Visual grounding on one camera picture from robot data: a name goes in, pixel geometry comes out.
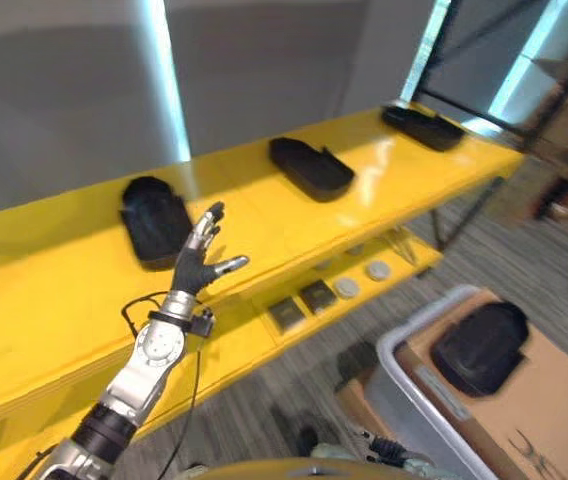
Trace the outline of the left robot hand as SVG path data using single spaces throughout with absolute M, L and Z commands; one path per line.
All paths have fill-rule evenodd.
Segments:
M 225 204 L 211 205 L 193 226 L 181 248 L 174 269 L 171 291 L 185 292 L 196 297 L 220 277 L 245 267 L 250 259 L 239 255 L 214 264 L 206 264 L 206 254 L 215 236 L 221 230 Z

